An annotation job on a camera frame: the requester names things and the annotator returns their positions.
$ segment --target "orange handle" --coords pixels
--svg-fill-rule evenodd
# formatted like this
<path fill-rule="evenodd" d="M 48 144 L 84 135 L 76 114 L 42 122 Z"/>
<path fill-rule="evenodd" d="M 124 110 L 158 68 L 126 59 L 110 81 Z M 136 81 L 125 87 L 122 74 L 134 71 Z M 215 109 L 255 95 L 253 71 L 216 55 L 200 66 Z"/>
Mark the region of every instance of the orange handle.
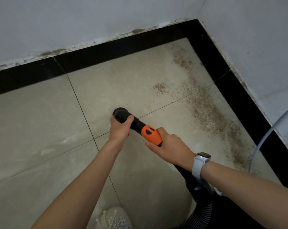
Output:
<path fill-rule="evenodd" d="M 141 135 L 146 140 L 148 140 L 149 142 L 151 142 L 157 146 L 162 145 L 162 138 L 161 138 L 160 133 L 157 130 L 155 130 L 153 127 L 151 127 L 150 125 L 145 125 L 142 128 Z"/>

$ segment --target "tile floor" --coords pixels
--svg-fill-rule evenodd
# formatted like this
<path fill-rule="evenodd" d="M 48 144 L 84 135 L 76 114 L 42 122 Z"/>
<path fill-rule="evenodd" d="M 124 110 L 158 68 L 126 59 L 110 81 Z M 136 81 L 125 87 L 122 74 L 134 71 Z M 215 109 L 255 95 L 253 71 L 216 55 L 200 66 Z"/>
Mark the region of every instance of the tile floor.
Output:
<path fill-rule="evenodd" d="M 243 171 L 249 165 L 252 139 L 180 39 L 0 95 L 0 228 L 34 223 L 107 141 L 117 107 L 216 162 Z M 254 172 L 279 183 L 261 154 Z M 191 203 L 174 166 L 131 132 L 87 228 L 120 204 L 134 228 L 170 228 Z"/>

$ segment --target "watch face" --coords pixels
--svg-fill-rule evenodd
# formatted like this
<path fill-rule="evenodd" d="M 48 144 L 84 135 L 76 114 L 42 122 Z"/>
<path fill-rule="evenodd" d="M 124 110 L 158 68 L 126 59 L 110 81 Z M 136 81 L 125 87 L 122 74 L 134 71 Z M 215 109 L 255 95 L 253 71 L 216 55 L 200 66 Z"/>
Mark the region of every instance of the watch face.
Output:
<path fill-rule="evenodd" d="M 211 155 L 204 153 L 204 152 L 198 153 L 198 155 L 200 155 L 201 157 L 204 157 L 204 158 L 210 158 L 211 157 Z"/>

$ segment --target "white wall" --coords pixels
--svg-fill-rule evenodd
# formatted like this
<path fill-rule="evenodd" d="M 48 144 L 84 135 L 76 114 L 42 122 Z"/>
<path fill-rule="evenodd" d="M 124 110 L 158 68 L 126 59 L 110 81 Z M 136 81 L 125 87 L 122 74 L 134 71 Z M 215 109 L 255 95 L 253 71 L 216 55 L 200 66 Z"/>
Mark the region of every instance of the white wall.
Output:
<path fill-rule="evenodd" d="M 288 0 L 206 0 L 199 20 L 274 123 L 288 109 Z M 288 144 L 288 119 L 278 131 Z"/>
<path fill-rule="evenodd" d="M 44 52 L 75 50 L 134 29 L 195 19 L 203 1 L 0 0 L 0 69 L 47 57 Z"/>

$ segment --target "hand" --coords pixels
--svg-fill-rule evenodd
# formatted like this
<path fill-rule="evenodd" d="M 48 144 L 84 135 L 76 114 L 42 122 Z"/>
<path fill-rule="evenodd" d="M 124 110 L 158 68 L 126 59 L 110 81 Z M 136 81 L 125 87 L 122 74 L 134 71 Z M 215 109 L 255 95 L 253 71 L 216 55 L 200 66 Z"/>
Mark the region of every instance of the hand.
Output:
<path fill-rule="evenodd" d="M 168 134 L 164 128 L 158 128 L 157 131 L 161 135 L 163 141 L 162 146 L 158 147 L 151 142 L 146 142 L 146 147 L 163 160 L 174 165 L 179 165 L 188 171 L 192 171 L 196 154 L 193 153 L 177 135 Z"/>
<path fill-rule="evenodd" d="M 130 115 L 124 123 L 119 123 L 114 115 L 110 118 L 109 142 L 115 141 L 119 145 L 119 150 L 123 149 L 123 142 L 129 135 L 131 123 L 134 115 Z"/>

